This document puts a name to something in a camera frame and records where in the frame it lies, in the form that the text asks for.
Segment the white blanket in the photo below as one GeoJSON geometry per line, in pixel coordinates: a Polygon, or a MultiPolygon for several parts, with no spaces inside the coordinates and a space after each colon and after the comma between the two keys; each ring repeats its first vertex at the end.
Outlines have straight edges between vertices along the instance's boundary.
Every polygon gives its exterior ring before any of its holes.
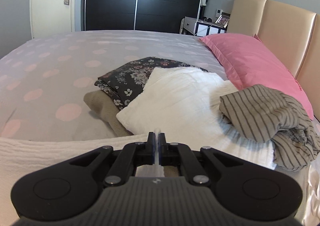
{"type": "MultiPolygon", "coordinates": [[[[119,150],[128,143],[145,142],[147,138],[147,134],[70,142],[33,142],[0,138],[0,225],[9,226],[19,218],[11,203],[10,192],[14,183],[22,176],[104,145],[111,145],[114,150],[119,150]]],[[[136,176],[146,176],[145,170],[150,172],[150,167],[153,166],[139,167],[136,176]]],[[[155,176],[161,176],[161,171],[157,171],[155,176]]]]}
{"type": "Polygon", "coordinates": [[[220,96],[237,91],[230,81],[197,68],[155,68],[143,92],[117,114],[133,134],[154,129],[167,142],[187,144],[192,150],[211,146],[249,162],[274,169],[271,142],[240,137],[221,119],[220,96]]]}

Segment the striped garment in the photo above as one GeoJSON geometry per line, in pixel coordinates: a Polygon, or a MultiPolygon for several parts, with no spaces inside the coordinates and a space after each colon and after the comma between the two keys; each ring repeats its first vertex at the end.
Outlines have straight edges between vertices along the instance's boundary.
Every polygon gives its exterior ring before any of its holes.
{"type": "Polygon", "coordinates": [[[295,98],[258,84],[220,101],[223,120],[247,139],[272,140],[274,162],[286,170],[300,170],[319,154],[320,138],[295,98]]]}

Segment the floral print cloth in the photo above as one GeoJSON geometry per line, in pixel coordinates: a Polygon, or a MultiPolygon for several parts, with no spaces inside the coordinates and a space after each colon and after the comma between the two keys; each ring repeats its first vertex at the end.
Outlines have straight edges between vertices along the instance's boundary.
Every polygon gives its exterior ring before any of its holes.
{"type": "Polygon", "coordinates": [[[117,108],[122,110],[142,93],[143,87],[155,67],[173,68],[197,66],[174,60],[146,57],[128,62],[125,65],[106,73],[98,78],[95,85],[107,93],[117,108]]]}

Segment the headboard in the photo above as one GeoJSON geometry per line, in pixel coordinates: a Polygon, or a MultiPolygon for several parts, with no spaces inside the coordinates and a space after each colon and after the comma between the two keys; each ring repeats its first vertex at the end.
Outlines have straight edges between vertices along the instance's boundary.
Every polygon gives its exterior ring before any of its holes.
{"type": "Polygon", "coordinates": [[[228,33],[257,34],[306,92],[320,118],[320,16],[273,0],[234,0],[228,33]]]}

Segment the bedside table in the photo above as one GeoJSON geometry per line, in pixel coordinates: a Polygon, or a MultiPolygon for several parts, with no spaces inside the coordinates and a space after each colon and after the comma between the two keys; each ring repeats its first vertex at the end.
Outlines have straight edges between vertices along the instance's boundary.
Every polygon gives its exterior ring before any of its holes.
{"type": "Polygon", "coordinates": [[[183,34],[191,33],[192,35],[204,37],[209,34],[225,33],[226,28],[216,23],[209,23],[192,17],[185,17],[183,23],[183,34]]]}

